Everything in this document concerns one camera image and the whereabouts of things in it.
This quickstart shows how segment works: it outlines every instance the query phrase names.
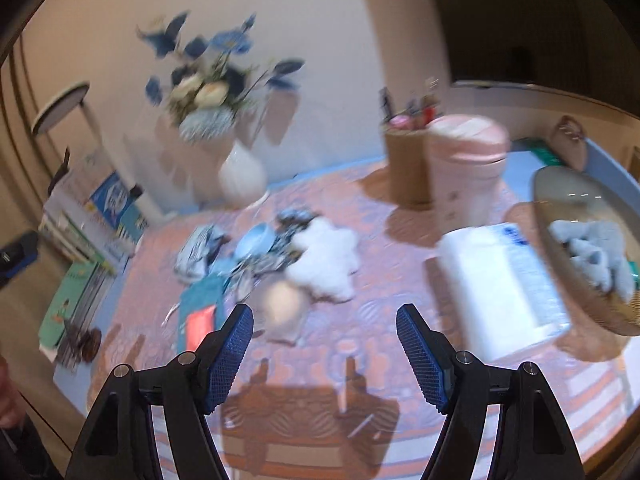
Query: blue gripper pad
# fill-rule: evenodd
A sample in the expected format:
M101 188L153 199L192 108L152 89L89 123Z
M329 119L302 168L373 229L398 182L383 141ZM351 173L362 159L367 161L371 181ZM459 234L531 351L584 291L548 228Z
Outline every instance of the blue gripper pad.
M450 370L450 367L447 370L443 370L443 367L438 362L443 360L442 357L437 359L434 355L434 351L438 354L442 354L442 351L438 351L435 348L433 351L430 349L424 335L412 318L410 309L414 311L414 316L420 317L413 305L411 307L407 305L401 307L396 314L398 339L409 359L411 368L414 370L415 378L422 390L424 399L429 404L433 404L440 413L446 413L452 391L452 370Z
M234 317L232 313L220 329L219 335L224 338L222 346L209 366L209 389L204 400L204 407L209 413L225 402L254 333L254 314L248 306L243 307L237 319Z

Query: silver screw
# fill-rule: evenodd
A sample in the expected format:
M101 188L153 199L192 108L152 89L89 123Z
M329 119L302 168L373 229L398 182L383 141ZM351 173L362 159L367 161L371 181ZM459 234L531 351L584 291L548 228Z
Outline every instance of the silver screw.
M474 357L473 355L471 355L470 352L467 352L466 350L462 350L456 354L456 359L458 360L459 363L462 363L463 365L468 365L471 362L473 362Z
M117 378L124 377L129 373L129 367L127 365L118 365L113 371L113 375Z
M196 360L196 354L194 354L193 352L184 352L178 355L178 362L183 366L190 365L195 360Z
M538 372L540 371L540 368L538 368L538 365L535 363L532 363L531 361L527 361L526 363L524 363L522 365L522 368L529 375L537 375Z

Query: pink lid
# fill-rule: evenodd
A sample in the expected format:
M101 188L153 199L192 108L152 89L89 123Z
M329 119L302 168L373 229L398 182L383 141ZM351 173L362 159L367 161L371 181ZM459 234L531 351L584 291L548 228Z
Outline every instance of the pink lid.
M508 131L487 117L446 115L427 129L430 156L460 164L497 162L511 147Z

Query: stack of books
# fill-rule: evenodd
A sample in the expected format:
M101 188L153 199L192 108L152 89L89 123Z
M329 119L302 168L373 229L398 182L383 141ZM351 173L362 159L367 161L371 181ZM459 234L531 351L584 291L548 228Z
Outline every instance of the stack of books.
M146 227L134 200L99 148L46 201L40 233L73 262L40 327L40 349L50 360L78 364L80 340Z

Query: vase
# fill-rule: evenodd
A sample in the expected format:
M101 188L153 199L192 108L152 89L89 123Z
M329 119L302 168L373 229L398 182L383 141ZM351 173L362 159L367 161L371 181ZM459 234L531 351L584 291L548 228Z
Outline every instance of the vase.
M218 170L222 195L226 203L235 209L260 205L269 196L267 173L260 160L242 142L235 136L232 140L228 155Z

